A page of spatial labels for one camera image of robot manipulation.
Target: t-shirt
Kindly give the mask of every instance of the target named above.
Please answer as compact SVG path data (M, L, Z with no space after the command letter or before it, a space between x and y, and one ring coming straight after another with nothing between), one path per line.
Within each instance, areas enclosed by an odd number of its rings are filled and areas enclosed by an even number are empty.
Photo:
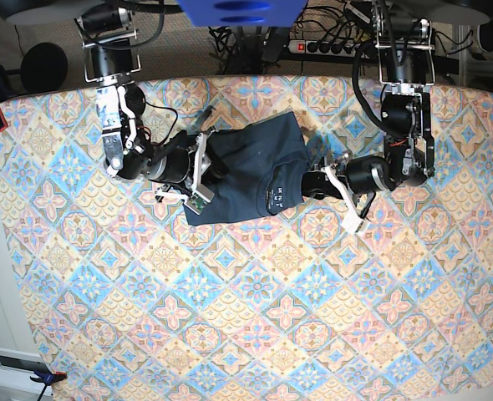
M310 161L293 113L219 131L208 143L230 172L207 185L215 196L199 216L184 206L191 226L274 216L303 202L302 176Z

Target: tiled pattern fabric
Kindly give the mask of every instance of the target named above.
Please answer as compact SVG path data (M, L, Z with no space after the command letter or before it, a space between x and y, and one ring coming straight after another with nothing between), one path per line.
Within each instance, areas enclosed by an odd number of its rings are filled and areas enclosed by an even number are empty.
M313 158L381 149L346 79L140 84L186 127L292 110ZM363 81L378 108L381 88ZM2 105L0 208L57 400L386 400L493 383L493 94L433 87L437 175L382 194L363 236L345 206L189 227L148 182L103 172L93 90ZM147 108L163 137L173 120Z

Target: clothing tag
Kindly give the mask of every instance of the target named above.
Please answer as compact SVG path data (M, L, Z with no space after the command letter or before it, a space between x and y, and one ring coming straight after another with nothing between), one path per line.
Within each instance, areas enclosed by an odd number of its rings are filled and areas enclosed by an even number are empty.
M286 203L285 191L281 186L271 188L266 193L267 210L272 215L277 215L281 211L284 211Z

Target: patterned tablecloth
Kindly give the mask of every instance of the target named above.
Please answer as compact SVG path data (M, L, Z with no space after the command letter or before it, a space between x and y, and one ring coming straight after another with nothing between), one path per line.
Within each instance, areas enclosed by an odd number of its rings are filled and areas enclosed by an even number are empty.
M362 86L378 108L380 87ZM142 83L187 126L293 110L312 156L379 151L346 79ZM493 94L432 90L437 176L380 196L363 237L339 201L192 228L148 182L111 182L94 90L2 105L0 208L56 399L389 400L493 383ZM147 108L162 137L174 115Z

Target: power strip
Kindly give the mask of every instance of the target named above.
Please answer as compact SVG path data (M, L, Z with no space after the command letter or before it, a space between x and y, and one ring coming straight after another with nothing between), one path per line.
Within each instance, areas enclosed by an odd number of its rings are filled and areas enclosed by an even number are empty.
M290 40L287 46L289 53L295 54L317 54L320 56L345 56L354 57L355 51L353 43L342 42L330 45L330 42L321 42L317 40Z

